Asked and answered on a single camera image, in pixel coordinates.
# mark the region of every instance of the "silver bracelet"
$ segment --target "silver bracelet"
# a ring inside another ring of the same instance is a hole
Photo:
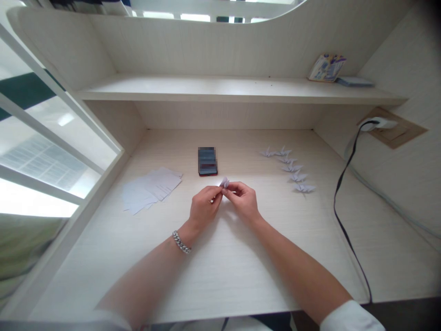
[[[191,248],[188,248],[187,246],[184,245],[184,243],[181,241],[181,239],[179,238],[178,232],[177,231],[173,231],[172,234],[173,238],[176,241],[176,244],[178,245],[178,247],[181,249],[181,251],[183,251],[186,254],[190,254],[192,252]]]

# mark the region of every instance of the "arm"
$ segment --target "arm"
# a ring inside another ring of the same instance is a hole
[[[187,247],[192,247],[216,216],[222,200],[221,189],[207,186],[193,197],[190,217],[178,230],[181,241]],[[165,295],[185,258],[186,254],[170,236],[121,277],[96,309],[118,313],[136,329],[151,315]]]
[[[352,300],[329,271],[262,218],[252,188],[236,182],[230,183],[222,193],[264,246],[295,300],[317,324]]]

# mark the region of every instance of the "plug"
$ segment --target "plug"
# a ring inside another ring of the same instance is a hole
[[[375,128],[391,129],[391,128],[395,127],[398,124],[395,121],[387,120],[387,119],[385,119],[383,117],[376,116],[376,117],[373,117],[373,118],[365,119],[363,122],[360,123],[360,125],[358,127],[362,126],[364,123],[366,123],[368,121],[371,121],[371,120],[377,121],[378,124],[375,124],[375,123],[366,124],[364,127],[362,127],[362,131],[372,131]]]

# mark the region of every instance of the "electrical socket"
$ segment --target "electrical socket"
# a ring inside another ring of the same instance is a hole
[[[372,136],[392,149],[400,147],[402,144],[407,143],[427,131],[427,129],[380,107],[372,109],[360,122],[357,123],[357,125],[367,118],[373,118],[376,116],[397,122],[397,125],[390,129],[376,128],[369,131]]]

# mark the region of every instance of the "glass pane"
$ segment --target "glass pane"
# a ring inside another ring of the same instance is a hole
[[[130,0],[134,16],[221,23],[257,23],[278,17],[305,0]]]
[[[0,121],[0,164],[80,198],[100,178],[84,163],[13,116]]]
[[[102,169],[115,159],[116,153],[60,97],[52,97],[26,112]]]
[[[26,49],[27,47],[22,43],[22,41],[17,37],[15,32],[12,30],[11,25],[9,24],[8,18],[6,17],[6,12],[12,8],[17,6],[24,6],[22,1],[18,0],[8,0],[8,1],[0,1],[0,24]],[[15,52],[6,45],[6,43],[0,39],[0,80],[30,73],[32,72],[31,68],[20,59]],[[30,55],[40,63],[32,53]]]
[[[0,213],[71,217],[77,208],[77,205],[70,202],[0,178]]]

